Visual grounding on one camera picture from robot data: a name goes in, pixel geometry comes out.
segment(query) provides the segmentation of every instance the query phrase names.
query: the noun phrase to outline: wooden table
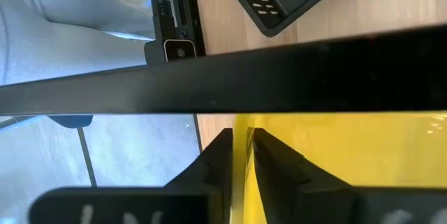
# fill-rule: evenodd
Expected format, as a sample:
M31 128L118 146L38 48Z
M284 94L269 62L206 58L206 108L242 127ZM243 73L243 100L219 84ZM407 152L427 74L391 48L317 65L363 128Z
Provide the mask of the wooden table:
M208 55L447 22L447 0L322 0L274 38L237 0L198 0ZM234 115L198 115L203 148Z

